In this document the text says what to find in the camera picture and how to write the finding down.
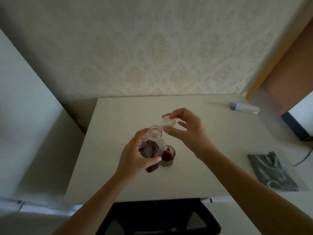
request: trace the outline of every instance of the table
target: table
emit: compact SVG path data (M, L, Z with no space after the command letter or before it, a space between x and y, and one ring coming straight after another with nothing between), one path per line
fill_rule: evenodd
M159 125L161 115L186 107L199 116L211 141L256 178L247 154L274 151L301 191L301 177L258 115L233 111L230 102L248 103L240 94L99 98L74 168L65 200L85 203L114 174L123 147L139 129ZM173 166L143 170L116 201L211 198L229 195L213 173L178 139L163 134L174 147Z

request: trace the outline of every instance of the person's right arm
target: person's right arm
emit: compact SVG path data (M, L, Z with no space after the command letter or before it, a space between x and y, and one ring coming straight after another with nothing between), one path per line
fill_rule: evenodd
M163 126L194 152L213 172L241 209L262 234L313 234L313 219L270 188L253 179L223 155L209 140L201 119L183 108L173 111L171 119L187 130Z

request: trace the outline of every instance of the transparent bottle with dark liquid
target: transparent bottle with dark liquid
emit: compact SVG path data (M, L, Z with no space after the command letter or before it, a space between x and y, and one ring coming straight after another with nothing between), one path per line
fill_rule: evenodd
M151 126L148 132L143 135L141 142L142 144L139 148L139 152L143 157L162 157L165 148L165 141L162 138L162 128L160 126ZM158 169L158 167L159 163L148 167L146 171L150 173Z

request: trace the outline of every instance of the hand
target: hand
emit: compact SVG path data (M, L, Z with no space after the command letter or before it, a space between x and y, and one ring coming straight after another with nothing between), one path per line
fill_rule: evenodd
M147 131L148 128L139 130L124 147L116 170L117 174L134 177L140 170L161 161L161 157L144 158L138 151L138 147L141 145L140 139Z
M162 115L169 116L170 119L179 118L185 122L179 121L178 124L187 129L187 131L163 126L163 131L167 134L182 140L182 142L199 158L201 151L206 148L215 148L205 133L201 119L186 108L174 110L172 113Z

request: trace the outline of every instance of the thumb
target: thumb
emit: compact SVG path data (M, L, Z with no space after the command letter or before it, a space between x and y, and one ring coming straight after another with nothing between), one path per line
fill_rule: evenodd
M162 160L161 157L155 157L155 158L146 158L147 161L147 167L150 167L154 164L157 164L158 162L160 162Z
M175 138L178 138L180 140L182 140L184 134L186 133L186 131L184 130L180 130L180 129L176 129L176 128L173 128L171 126L163 126L162 127L163 131Z

